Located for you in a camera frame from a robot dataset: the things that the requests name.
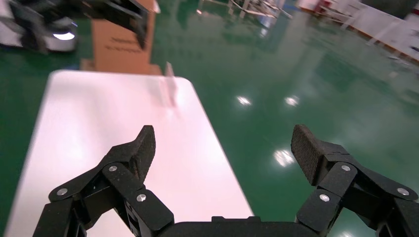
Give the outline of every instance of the glowing light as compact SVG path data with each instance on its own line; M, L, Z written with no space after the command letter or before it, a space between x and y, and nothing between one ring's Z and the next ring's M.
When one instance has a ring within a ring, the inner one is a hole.
M287 167L288 165L295 162L295 159L292 157L291 153L288 150L278 150L274 152L274 157L276 161L282 167Z
M351 233L344 231L339 237L354 237Z
M237 99L239 100L240 104L242 105L251 105L251 102L242 96L237 96Z
M287 97L284 100L285 100L285 103L287 103L291 106L297 106L298 105L298 97L296 97L296 96Z
M65 34L52 34L52 35L59 40L72 40L75 37L75 35L71 34L70 32L65 33Z

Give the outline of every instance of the white table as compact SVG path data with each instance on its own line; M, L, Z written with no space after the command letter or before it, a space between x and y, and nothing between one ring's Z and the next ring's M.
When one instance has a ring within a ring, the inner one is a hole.
M156 155L145 184L175 222L252 212L192 84L176 77L175 105L163 76L56 71L48 81L6 237L31 237L49 192L95 167L109 149L154 126ZM133 236L111 210L90 237Z

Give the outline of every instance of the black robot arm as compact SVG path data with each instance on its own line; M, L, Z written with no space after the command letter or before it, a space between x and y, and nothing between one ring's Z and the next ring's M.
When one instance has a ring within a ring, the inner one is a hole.
M114 209L136 237L325 237L342 208L355 212L377 237L419 237L418 195L360 165L342 146L316 139L296 125L291 150L317 188L295 222L258 217L174 223L172 212L143 185L155 152L152 126L114 146L99 165L49 194L33 237L85 237Z
M25 30L30 48L46 52L42 34L47 25L64 17L106 19L136 34L145 47L148 10L136 0L11 0L14 21Z

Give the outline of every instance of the textured finger pad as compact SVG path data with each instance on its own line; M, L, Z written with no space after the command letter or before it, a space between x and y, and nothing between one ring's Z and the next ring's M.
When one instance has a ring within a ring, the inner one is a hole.
M305 125L296 125L291 140L291 151L307 180L314 185L324 152L318 140Z

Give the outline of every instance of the green epoxy floor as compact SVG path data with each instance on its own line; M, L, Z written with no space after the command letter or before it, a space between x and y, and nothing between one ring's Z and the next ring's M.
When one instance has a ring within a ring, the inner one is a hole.
M292 20L281 17L266 32L211 2L202 15L198 0L159 5L151 61L161 68L171 62L177 76L192 82L255 215L293 221L313 190L286 155L297 123L419 192L419 80L387 52L292 7ZM78 23L76 53L1 51L0 160L7 167L0 179L2 227L47 75L92 56L89 23ZM329 236L374 232L344 210Z

